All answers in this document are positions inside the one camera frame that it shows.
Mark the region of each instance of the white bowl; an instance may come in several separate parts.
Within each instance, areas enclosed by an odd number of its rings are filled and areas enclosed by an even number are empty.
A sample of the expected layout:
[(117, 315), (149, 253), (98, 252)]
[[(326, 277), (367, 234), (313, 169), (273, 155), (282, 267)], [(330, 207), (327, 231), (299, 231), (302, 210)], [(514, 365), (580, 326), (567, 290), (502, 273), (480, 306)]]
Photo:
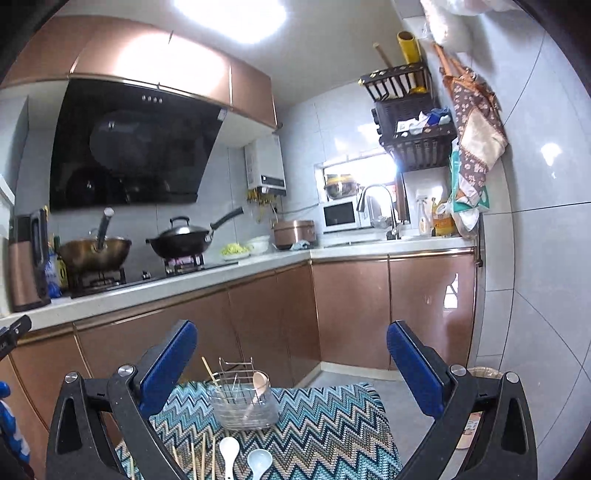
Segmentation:
[(245, 246), (250, 249), (251, 255), (262, 255), (269, 250), (270, 239), (270, 235), (257, 236), (246, 242)]
[(247, 258), (250, 257), (251, 253), (250, 252), (244, 252), (241, 254), (228, 254), (228, 255), (223, 255), (222, 254), (222, 258), (226, 261), (226, 262), (231, 262), (233, 260), (242, 260), (243, 258)]

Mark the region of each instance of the blue gripper pad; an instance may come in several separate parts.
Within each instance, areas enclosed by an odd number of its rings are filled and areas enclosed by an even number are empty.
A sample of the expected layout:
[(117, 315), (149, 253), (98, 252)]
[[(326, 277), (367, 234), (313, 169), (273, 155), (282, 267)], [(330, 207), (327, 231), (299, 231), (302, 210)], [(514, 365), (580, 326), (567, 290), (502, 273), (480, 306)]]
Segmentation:
[(388, 327), (386, 342), (421, 411), (437, 420), (444, 409), (443, 387), (427, 361), (396, 323)]
[(187, 322), (142, 382), (138, 410), (145, 419), (163, 409), (196, 346), (197, 327)]

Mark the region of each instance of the floor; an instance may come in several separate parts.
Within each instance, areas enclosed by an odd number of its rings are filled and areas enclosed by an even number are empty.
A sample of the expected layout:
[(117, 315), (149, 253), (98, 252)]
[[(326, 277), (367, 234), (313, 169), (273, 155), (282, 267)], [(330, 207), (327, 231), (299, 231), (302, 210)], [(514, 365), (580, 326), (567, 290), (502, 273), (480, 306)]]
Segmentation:
[[(394, 443), (398, 447), (400, 461), (404, 464), (413, 455), (417, 446), (433, 424), (433, 419), (421, 412), (404, 381), (374, 380), (373, 378), (352, 377), (350, 375), (321, 372), (310, 383), (310, 387), (329, 387), (368, 382), (374, 386), (382, 398)], [(457, 474), (464, 460), (466, 450), (456, 450), (447, 464), (441, 480), (450, 480)]]

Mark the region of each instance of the black wok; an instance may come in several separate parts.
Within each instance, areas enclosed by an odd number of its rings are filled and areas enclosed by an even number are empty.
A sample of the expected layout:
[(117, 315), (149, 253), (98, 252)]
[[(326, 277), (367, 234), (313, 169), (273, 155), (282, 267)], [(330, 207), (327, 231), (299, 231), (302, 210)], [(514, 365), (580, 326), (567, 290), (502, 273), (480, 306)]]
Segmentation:
[[(146, 243), (152, 245), (156, 254), (165, 260), (201, 255), (212, 243), (215, 230), (243, 213), (242, 207), (231, 211), (217, 222), (210, 223), (211, 230), (189, 225), (189, 217), (174, 217), (170, 219), (169, 230), (162, 232), (156, 238), (147, 238)], [(177, 220), (183, 220), (187, 225), (175, 227), (174, 223)]]

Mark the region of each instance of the ceiling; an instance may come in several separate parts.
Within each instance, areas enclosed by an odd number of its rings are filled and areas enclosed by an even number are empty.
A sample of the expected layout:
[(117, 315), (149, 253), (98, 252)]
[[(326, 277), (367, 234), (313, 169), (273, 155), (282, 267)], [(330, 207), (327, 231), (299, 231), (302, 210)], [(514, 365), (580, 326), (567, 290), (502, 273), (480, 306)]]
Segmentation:
[(280, 0), (287, 20), (254, 45), (239, 44), (185, 17), (174, 0), (70, 0), (58, 15), (107, 15), (149, 23), (225, 51), (271, 77), (278, 110), (383, 68), (379, 42), (403, 63), (401, 22), (391, 0)]

